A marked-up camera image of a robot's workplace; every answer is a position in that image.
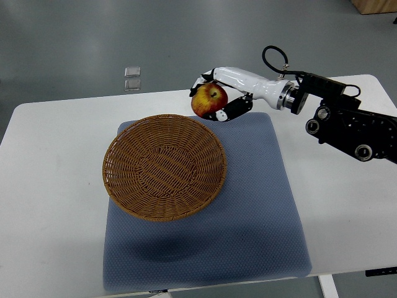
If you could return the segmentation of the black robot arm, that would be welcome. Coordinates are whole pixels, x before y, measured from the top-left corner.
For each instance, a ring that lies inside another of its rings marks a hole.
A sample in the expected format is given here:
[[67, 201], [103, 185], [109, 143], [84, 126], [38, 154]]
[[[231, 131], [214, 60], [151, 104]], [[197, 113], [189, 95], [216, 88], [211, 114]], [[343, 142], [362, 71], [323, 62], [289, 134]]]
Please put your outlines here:
[[297, 74], [292, 113], [298, 114], [308, 97], [321, 98], [306, 132], [359, 161], [373, 158], [396, 163], [396, 117], [359, 109], [356, 96], [344, 94], [347, 84], [310, 73]]

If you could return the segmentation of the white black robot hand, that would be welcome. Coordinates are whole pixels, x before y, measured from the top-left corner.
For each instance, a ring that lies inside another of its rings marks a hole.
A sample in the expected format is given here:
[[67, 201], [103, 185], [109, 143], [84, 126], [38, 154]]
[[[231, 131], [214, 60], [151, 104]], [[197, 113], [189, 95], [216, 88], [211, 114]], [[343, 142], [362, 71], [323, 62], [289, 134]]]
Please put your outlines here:
[[196, 80], [190, 89], [192, 98], [198, 88], [206, 83], [220, 85], [228, 95], [228, 103], [220, 110], [205, 114], [203, 119], [219, 122], [233, 120], [249, 112], [253, 107], [253, 101], [265, 100], [268, 105], [276, 110], [292, 108], [297, 88], [286, 79], [271, 81], [265, 77], [231, 67], [214, 68]]

